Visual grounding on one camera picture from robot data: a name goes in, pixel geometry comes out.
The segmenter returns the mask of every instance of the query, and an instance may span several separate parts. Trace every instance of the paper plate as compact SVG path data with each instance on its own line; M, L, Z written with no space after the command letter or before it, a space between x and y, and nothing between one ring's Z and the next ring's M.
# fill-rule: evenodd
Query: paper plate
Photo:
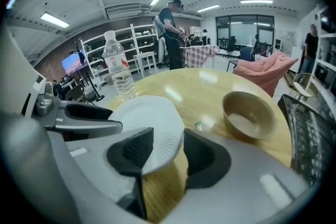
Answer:
M142 127L154 128L153 151L142 174L169 164L180 150L184 124L173 103L164 97L144 95L120 105L109 117L120 121L123 132Z

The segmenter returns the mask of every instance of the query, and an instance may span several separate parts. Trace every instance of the brick wall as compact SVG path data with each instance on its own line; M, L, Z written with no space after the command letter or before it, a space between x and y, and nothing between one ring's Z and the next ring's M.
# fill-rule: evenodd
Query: brick wall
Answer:
M189 35L189 27L190 26L201 26L199 20L187 19L187 18L174 18L176 26L182 26L187 31L187 35ZM151 17L139 17L139 18L131 18L124 20L117 20L113 22L109 22L97 27L93 27L89 30L86 30L79 34L82 40L88 40L92 37L99 36L104 34L109 30L117 30L122 28L130 27L130 24L134 26L137 25L147 25L151 24ZM68 40L54 49L51 53L49 53L45 58L43 58L34 68L36 71L41 73L43 76L47 78L48 81L57 80L60 81L62 77L64 77L65 71L61 64L62 60L69 56L69 52L75 49L75 44Z

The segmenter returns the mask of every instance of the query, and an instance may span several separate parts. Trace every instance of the water bottle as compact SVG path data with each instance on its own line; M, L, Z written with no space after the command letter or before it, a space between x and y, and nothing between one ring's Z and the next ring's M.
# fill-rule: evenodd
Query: water bottle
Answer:
M116 40L116 32L107 31L104 34L106 44L102 56L111 75L118 95L129 100L138 96L132 74L130 72L124 48Z

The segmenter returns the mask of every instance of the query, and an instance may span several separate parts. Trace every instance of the pink cushion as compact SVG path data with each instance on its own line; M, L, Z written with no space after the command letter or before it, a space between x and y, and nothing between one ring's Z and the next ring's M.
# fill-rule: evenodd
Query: pink cushion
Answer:
M287 57L282 52L255 62L239 60L233 74L252 81L272 97L279 79L297 60Z

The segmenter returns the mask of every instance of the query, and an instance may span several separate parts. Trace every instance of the bowl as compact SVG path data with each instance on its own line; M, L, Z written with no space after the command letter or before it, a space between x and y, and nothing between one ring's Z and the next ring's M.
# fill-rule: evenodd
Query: bowl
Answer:
M234 91L223 98L224 123L239 140L251 142L274 135L276 119L272 108L260 97Z

